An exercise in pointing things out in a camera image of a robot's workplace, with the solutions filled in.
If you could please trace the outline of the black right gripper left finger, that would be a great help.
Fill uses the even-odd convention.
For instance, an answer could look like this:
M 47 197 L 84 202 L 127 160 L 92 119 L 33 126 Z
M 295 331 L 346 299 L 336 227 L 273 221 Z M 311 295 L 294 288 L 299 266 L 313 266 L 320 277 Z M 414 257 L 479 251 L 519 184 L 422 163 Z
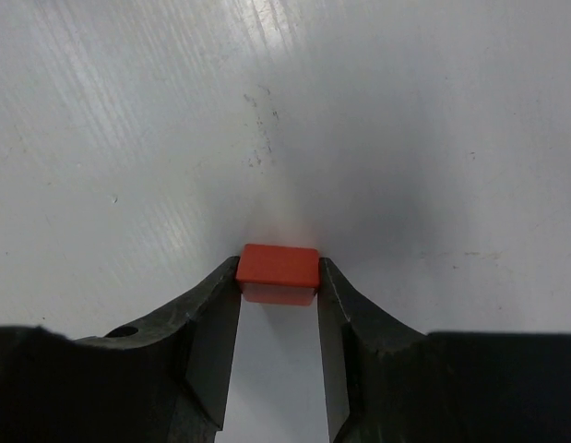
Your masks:
M 102 337 L 0 326 L 0 442 L 211 442 L 224 424 L 241 293 L 229 257 Z

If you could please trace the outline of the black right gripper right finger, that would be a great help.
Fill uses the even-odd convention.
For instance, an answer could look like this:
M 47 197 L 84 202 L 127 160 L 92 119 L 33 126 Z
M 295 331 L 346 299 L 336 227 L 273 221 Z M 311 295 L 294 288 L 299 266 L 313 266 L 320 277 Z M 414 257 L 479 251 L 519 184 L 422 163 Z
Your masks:
M 319 271 L 331 441 L 571 442 L 571 334 L 422 334 Z

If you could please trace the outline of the red wedge block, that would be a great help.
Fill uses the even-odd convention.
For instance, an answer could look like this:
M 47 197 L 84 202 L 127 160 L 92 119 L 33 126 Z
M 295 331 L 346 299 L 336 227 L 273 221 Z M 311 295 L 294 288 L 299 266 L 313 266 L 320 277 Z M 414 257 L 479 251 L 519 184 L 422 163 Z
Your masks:
M 247 244 L 235 279 L 247 302 L 309 306 L 320 285 L 319 259 L 313 248 Z

